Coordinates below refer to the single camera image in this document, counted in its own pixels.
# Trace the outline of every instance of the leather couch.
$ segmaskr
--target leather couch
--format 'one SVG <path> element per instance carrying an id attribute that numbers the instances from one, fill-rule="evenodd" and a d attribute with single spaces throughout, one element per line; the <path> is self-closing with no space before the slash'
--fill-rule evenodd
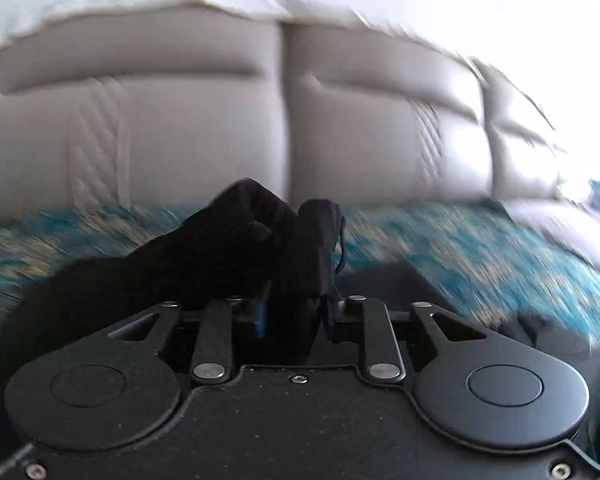
<path id="1" fill-rule="evenodd" d="M 0 51 L 0 218 L 206 203 L 555 193 L 555 132 L 497 70 L 423 41 L 190 7 L 81 16 Z"/>

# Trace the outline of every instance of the black cloth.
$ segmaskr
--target black cloth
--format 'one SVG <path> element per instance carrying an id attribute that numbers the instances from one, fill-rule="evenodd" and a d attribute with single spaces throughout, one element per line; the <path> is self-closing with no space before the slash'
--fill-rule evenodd
<path id="1" fill-rule="evenodd" d="M 29 288 L 0 329 L 0 457 L 16 442 L 2 393 L 21 366 L 161 301 L 203 308 L 255 293 L 290 258 L 297 221 L 272 192 L 241 180 L 128 257 L 75 262 Z"/>

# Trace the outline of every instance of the metal pin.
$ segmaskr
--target metal pin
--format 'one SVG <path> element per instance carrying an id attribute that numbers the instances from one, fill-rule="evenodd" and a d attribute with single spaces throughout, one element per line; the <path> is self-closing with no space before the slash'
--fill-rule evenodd
<path id="1" fill-rule="evenodd" d="M 564 462 L 556 464 L 551 469 L 551 476 L 557 480 L 566 480 L 571 476 L 571 466 Z"/>
<path id="2" fill-rule="evenodd" d="M 378 363 L 369 367 L 369 374 L 376 379 L 395 379 L 400 375 L 400 368 L 391 363 Z"/>
<path id="3" fill-rule="evenodd" d="M 300 375 L 300 374 L 296 374 L 296 375 L 292 375 L 289 380 L 293 383 L 293 384 L 307 384 L 309 381 L 309 378 L 306 375 Z"/>
<path id="4" fill-rule="evenodd" d="M 224 367 L 218 363 L 202 363 L 193 368 L 193 374 L 200 379 L 219 379 L 224 375 Z"/>
<path id="5" fill-rule="evenodd" d="M 28 464 L 24 468 L 24 473 L 31 480 L 45 480 L 46 478 L 46 469 L 37 463 Z"/>

